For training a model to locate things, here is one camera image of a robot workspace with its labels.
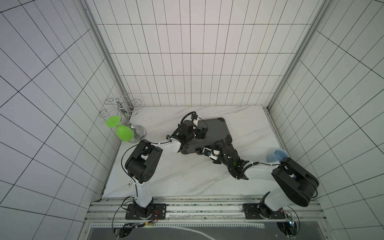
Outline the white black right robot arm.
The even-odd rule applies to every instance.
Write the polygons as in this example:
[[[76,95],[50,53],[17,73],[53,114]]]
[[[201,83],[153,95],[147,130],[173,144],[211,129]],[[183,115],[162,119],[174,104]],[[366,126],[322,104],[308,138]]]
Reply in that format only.
[[[307,207],[312,198],[317,196],[319,181],[289,157],[273,163],[245,161],[232,145],[226,145],[223,141],[196,149],[196,152],[209,157],[214,164],[224,164],[236,180],[276,182],[278,187],[268,191],[257,206],[258,212],[265,219],[292,204]]]

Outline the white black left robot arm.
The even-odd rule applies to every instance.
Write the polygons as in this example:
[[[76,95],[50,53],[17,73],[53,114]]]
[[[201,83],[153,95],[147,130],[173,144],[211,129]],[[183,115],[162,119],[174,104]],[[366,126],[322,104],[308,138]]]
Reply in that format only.
[[[164,142],[153,143],[143,139],[136,145],[124,168],[136,184],[134,207],[137,210],[146,215],[153,209],[154,199],[149,180],[154,175],[161,156],[180,152],[193,139],[204,139],[207,132],[207,123],[205,127],[199,128],[198,120],[184,120],[171,135],[166,136]]]

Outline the dark grey poker set case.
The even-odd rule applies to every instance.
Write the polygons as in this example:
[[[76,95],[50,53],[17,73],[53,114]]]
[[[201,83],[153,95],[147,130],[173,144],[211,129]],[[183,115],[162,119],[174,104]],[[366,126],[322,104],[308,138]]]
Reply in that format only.
[[[206,137],[204,139],[194,138],[189,143],[182,145],[182,154],[201,153],[205,147],[210,148],[219,140],[225,142],[227,145],[232,143],[233,139],[224,118],[209,119],[205,120],[205,122],[208,124]]]

